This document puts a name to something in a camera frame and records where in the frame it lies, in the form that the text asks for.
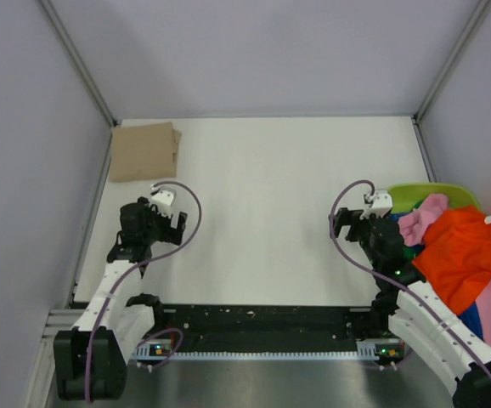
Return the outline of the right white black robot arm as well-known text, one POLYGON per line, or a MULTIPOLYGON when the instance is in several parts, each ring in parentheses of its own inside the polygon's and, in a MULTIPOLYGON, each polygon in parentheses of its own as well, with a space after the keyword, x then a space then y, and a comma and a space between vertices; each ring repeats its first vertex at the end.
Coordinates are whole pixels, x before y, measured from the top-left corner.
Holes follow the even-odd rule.
POLYGON ((364 218, 362 211, 341 207, 329 215, 330 237, 347 226, 347 241, 357 242, 391 306, 370 315, 372 330, 404 340, 447 386, 456 407, 491 407, 491 275, 474 274, 449 251, 460 279, 444 295, 449 275, 439 256, 437 275, 425 275, 405 255, 403 237, 390 217, 364 218))

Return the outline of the beige t shirt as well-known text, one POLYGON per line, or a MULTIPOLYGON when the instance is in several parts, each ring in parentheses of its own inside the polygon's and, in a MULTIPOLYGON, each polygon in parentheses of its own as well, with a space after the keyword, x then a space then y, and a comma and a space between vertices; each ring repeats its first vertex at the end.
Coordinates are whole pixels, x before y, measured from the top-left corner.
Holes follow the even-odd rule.
POLYGON ((109 180, 124 183, 174 178, 182 133, 171 122, 114 127, 109 180))

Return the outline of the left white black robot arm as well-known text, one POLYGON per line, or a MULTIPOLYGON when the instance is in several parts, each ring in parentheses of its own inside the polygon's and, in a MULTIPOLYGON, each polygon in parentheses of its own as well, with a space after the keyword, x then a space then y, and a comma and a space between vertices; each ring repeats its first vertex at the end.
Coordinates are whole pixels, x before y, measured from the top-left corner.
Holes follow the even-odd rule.
POLYGON ((144 335, 166 329, 158 297, 142 291, 156 242, 180 246, 187 215, 175 214, 173 190, 156 190, 120 209, 121 229, 99 286, 79 319, 54 337, 54 364, 61 400, 117 400, 127 363, 144 335))

